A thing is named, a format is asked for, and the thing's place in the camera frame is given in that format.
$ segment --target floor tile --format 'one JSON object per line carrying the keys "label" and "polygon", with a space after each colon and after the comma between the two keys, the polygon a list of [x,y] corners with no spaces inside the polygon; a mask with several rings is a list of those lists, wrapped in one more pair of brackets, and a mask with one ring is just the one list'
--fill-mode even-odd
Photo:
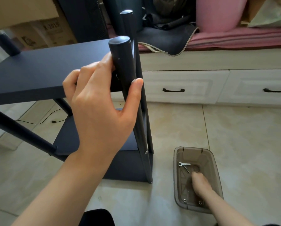
{"label": "floor tile", "polygon": [[[59,109],[55,105],[48,114]],[[53,143],[67,116],[63,110],[49,116],[33,132]],[[62,162],[23,142],[15,151],[0,149],[0,209],[20,214],[54,176]]]}
{"label": "floor tile", "polygon": [[16,218],[14,215],[0,211],[0,226],[10,226]]}
{"label": "floor tile", "polygon": [[208,148],[202,106],[149,103],[148,110],[154,146],[153,183],[103,180],[87,210],[109,210],[116,225],[212,226],[212,215],[179,208],[173,194],[174,149]]}
{"label": "floor tile", "polygon": [[281,109],[203,109],[224,199],[257,225],[281,225]]}

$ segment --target grout line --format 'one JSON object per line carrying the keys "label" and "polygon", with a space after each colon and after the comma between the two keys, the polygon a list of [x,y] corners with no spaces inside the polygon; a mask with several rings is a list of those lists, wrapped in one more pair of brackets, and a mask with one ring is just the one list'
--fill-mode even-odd
{"label": "grout line", "polygon": [[10,214],[10,215],[13,215],[13,216],[16,216],[16,217],[18,217],[18,216],[19,216],[19,215],[17,215],[17,214],[10,213],[10,212],[8,212],[8,211],[6,211],[6,210],[2,210],[2,209],[0,209],[0,211],[1,211],[1,212],[4,212],[4,213],[7,213],[7,214]]}
{"label": "grout line", "polygon": [[207,134],[207,127],[206,127],[206,121],[205,121],[205,115],[204,115],[204,109],[203,109],[203,105],[202,106],[202,112],[203,112],[203,118],[204,118],[204,124],[205,124],[205,130],[206,130],[206,137],[207,137],[207,142],[208,142],[208,148],[210,150],[210,145],[209,145],[209,140],[208,140],[208,134]]}

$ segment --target pink mattress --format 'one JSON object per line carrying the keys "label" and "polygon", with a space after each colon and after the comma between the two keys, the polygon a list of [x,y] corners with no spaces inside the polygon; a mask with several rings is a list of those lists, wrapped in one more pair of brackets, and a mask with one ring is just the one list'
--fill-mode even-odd
{"label": "pink mattress", "polygon": [[[108,26],[108,33],[111,38],[116,34],[112,26]],[[228,32],[199,32],[193,35],[186,51],[207,49],[207,48],[224,48],[224,49],[241,49],[241,48],[262,48],[271,46],[281,46],[281,28],[236,28]],[[139,50],[150,51],[143,45],[138,45]]]}

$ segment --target white drawer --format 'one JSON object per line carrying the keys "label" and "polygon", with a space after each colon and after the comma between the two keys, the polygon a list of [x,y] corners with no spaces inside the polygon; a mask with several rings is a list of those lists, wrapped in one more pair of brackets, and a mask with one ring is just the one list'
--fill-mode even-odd
{"label": "white drawer", "polygon": [[218,102],[281,105],[273,91],[281,91],[281,70],[231,70]]}
{"label": "white drawer", "polygon": [[[148,102],[216,103],[229,75],[218,71],[144,71]],[[123,100],[121,92],[112,93],[113,100]]]}

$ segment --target metal tool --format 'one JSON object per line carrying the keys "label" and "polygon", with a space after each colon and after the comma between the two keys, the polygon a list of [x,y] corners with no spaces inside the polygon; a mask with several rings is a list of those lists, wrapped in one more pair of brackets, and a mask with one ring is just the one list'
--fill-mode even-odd
{"label": "metal tool", "polygon": [[189,170],[185,167],[185,166],[190,166],[191,164],[190,163],[182,163],[182,162],[179,162],[178,165],[180,167],[184,167],[186,169],[186,171],[189,173]]}

